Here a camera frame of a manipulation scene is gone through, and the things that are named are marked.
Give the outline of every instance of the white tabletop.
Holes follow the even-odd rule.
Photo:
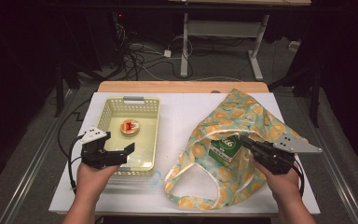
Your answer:
[[[272,93],[250,93],[269,112],[282,120],[282,115]],[[101,215],[127,216],[225,216],[225,217],[273,217],[278,214],[278,208],[272,198],[269,187],[264,185],[244,203],[236,204],[219,210],[200,211],[198,209],[183,209],[166,196],[164,178],[171,170],[182,151],[186,149],[188,137],[197,124],[206,118],[226,98],[226,93],[123,93],[97,92],[94,93],[89,111],[83,121],[79,135],[89,127],[96,126],[104,101],[112,96],[143,96],[160,99],[160,117],[158,126],[158,141],[156,149],[155,174],[151,177],[112,177],[108,186],[97,203],[96,213]],[[81,146],[74,147],[73,158],[80,155]],[[73,171],[80,161],[74,163]],[[186,195],[199,195],[213,198],[216,186],[212,179],[193,166],[182,177],[175,191]],[[73,199],[70,190],[67,166],[62,172],[62,178],[56,189],[49,211],[66,213]],[[312,214],[320,214],[320,210],[305,175],[304,204]]]

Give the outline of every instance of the table leg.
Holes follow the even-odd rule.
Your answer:
[[[257,56],[258,50],[260,49],[261,41],[263,40],[263,35],[266,31],[268,21],[269,21],[269,15],[265,15],[263,17],[262,23],[260,24],[260,27],[258,28],[257,37],[255,40],[255,49],[249,50],[249,52],[248,52],[249,60],[251,62],[252,68],[254,70],[255,79],[258,81],[263,80],[263,76],[261,75],[260,66],[258,65],[256,56]]]
[[[187,66],[188,66],[187,38],[188,38],[188,13],[185,13],[185,19],[183,23],[183,52],[182,52],[182,61],[180,66],[181,77],[187,77]]]

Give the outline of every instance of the floral fabric bag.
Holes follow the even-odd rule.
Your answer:
[[[234,89],[192,132],[186,150],[165,178],[168,197],[180,207],[201,210],[219,209],[245,201],[266,182],[264,175],[249,162],[250,150],[241,147],[230,162],[221,162],[211,155],[211,143],[244,134],[255,141],[273,143],[284,132],[300,137],[255,98]],[[213,179],[217,187],[215,199],[172,194],[181,174],[195,164]]]

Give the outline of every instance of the basket handle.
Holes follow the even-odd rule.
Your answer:
[[[145,98],[143,96],[123,96],[124,104],[137,104],[141,105],[145,103]]]

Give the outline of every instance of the basket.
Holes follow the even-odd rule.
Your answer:
[[[138,96],[109,97],[98,121],[98,128],[111,133],[105,142],[107,151],[123,150],[135,143],[135,151],[127,163],[118,168],[115,175],[153,175],[158,133],[159,98]],[[135,119],[139,122],[139,132],[126,136],[120,131],[124,120]]]

